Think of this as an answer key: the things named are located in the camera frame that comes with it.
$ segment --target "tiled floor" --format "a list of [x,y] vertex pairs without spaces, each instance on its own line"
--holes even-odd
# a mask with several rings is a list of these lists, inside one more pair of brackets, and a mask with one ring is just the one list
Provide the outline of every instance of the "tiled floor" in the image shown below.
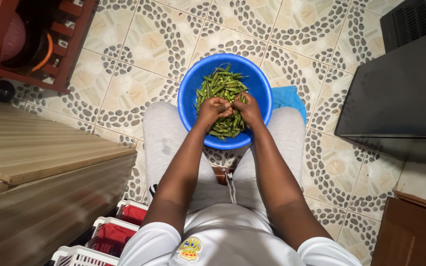
[[[401,0],[101,0],[70,95],[17,84],[13,105],[138,150],[123,197],[145,202],[142,117],[177,102],[201,58],[249,58],[272,87],[296,85],[307,109],[303,193],[316,218],[369,265],[402,162],[333,136],[359,64],[384,54],[380,17]],[[205,148],[233,166],[247,147]]]

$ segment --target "white plastic basket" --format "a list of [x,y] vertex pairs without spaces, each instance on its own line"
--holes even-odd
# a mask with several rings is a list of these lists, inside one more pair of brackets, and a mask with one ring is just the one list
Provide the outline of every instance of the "white plastic basket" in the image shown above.
[[121,221],[113,217],[98,217],[98,219],[93,223],[93,226],[95,227],[95,230],[93,231],[93,235],[91,236],[91,239],[86,243],[86,247],[93,249],[96,245],[96,242],[98,240],[98,232],[102,225],[105,223],[112,223],[115,225],[119,225],[123,228],[133,230],[137,232],[139,230],[139,226],[134,225],[132,223],[128,223],[126,221]]
[[104,254],[83,246],[62,246],[56,251],[52,260],[54,266],[103,266],[111,264],[117,266],[119,258]]
[[143,209],[143,210],[147,210],[149,207],[144,205],[144,204],[140,204],[139,202],[135,202],[132,200],[121,200],[120,202],[118,202],[118,212],[116,213],[116,218],[120,219],[124,216],[124,207],[126,206],[134,206],[134,207],[138,207],[139,209]]

